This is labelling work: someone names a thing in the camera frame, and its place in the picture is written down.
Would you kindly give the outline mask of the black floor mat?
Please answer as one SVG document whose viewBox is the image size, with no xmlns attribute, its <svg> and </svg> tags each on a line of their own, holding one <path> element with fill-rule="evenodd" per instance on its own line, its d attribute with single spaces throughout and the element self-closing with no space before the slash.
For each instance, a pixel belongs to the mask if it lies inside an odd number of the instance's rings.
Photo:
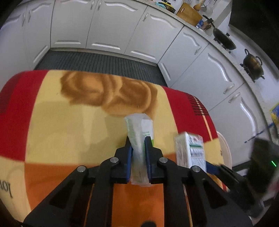
<svg viewBox="0 0 279 227">
<path fill-rule="evenodd" d="M 158 66 L 98 53 L 49 50 L 35 69 L 105 73 L 167 86 Z"/>
</svg>

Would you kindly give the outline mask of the bronze stock pot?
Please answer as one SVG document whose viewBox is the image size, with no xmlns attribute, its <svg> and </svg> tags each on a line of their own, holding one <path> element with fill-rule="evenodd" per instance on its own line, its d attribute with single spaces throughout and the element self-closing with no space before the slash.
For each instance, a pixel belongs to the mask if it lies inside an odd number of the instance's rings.
<svg viewBox="0 0 279 227">
<path fill-rule="evenodd" d="M 252 55 L 247 49 L 244 50 L 246 56 L 240 64 L 253 82 L 259 78 L 265 79 L 262 68 L 262 60 L 258 56 Z"/>
</svg>

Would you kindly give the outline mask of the white green carton box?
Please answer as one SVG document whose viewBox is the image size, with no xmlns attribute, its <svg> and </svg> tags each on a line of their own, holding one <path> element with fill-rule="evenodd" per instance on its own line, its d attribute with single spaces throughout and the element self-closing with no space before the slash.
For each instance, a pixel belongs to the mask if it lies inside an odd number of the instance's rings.
<svg viewBox="0 0 279 227">
<path fill-rule="evenodd" d="M 203 138 L 197 134 L 182 132 L 174 138 L 176 163 L 191 168 L 199 166 L 206 172 Z"/>
</svg>

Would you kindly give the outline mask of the yellow oil bottle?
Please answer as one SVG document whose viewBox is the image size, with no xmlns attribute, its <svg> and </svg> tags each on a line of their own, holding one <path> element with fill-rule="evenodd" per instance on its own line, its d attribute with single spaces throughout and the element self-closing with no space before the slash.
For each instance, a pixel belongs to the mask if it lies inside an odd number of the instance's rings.
<svg viewBox="0 0 279 227">
<path fill-rule="evenodd" d="M 279 126 L 279 103 L 277 103 L 270 109 L 270 116 L 272 118 L 273 123 L 276 126 Z"/>
</svg>

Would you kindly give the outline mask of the colourful patterned table blanket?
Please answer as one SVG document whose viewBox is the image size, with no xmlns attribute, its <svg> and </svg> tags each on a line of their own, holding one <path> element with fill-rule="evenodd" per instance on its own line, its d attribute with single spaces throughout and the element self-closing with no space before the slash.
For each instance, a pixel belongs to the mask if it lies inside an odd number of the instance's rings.
<svg viewBox="0 0 279 227">
<path fill-rule="evenodd" d="M 220 143 L 201 101 L 142 80 L 80 71 L 25 71 L 1 86 L 1 200 L 23 221 L 83 164 L 97 166 L 124 146 L 125 116 L 146 114 L 153 143 L 175 160 L 174 138 L 203 137 L 206 160 L 222 164 Z"/>
</svg>

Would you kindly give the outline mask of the wooden spatula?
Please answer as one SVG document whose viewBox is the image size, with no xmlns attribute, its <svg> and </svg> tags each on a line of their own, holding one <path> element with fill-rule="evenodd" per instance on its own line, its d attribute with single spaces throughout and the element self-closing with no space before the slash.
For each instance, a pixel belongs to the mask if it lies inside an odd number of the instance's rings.
<svg viewBox="0 0 279 227">
<path fill-rule="evenodd" d="M 204 3 L 205 3 L 205 0 L 201 0 L 200 3 L 194 5 L 193 8 L 194 8 L 196 11 L 200 11 L 201 8 L 204 6 Z"/>
</svg>

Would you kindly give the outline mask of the black yellow casserole pot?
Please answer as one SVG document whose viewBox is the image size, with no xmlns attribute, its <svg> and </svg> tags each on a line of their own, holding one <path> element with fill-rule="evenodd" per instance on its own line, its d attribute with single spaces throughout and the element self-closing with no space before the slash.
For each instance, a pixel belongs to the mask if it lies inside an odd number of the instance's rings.
<svg viewBox="0 0 279 227">
<path fill-rule="evenodd" d="M 167 11 L 169 11 L 171 13 L 175 13 L 175 8 L 171 5 L 171 3 L 167 2 L 167 1 L 157 2 L 157 5 L 159 5 L 160 7 L 163 7 L 164 9 L 166 9 Z"/>
</svg>

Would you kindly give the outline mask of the black wok with lid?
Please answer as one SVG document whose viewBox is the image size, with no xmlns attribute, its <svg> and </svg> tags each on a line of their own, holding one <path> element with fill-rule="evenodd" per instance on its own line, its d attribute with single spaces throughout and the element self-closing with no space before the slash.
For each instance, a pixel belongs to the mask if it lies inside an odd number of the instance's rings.
<svg viewBox="0 0 279 227">
<path fill-rule="evenodd" d="M 234 42 L 229 38 L 229 34 L 224 34 L 221 30 L 215 27 L 213 23 L 213 19 L 208 18 L 206 15 L 203 15 L 204 18 L 207 19 L 207 22 L 212 25 L 213 27 L 213 35 L 214 40 L 219 43 L 224 49 L 228 51 L 232 51 L 236 49 L 236 45 Z"/>
</svg>

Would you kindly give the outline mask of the wooden cutting board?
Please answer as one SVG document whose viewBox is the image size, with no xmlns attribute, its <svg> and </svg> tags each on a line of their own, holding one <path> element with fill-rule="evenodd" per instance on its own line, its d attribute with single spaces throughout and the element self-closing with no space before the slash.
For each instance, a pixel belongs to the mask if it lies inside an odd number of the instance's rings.
<svg viewBox="0 0 279 227">
<path fill-rule="evenodd" d="M 176 15 L 194 27 L 202 20 L 202 16 L 187 3 L 181 5 Z"/>
</svg>

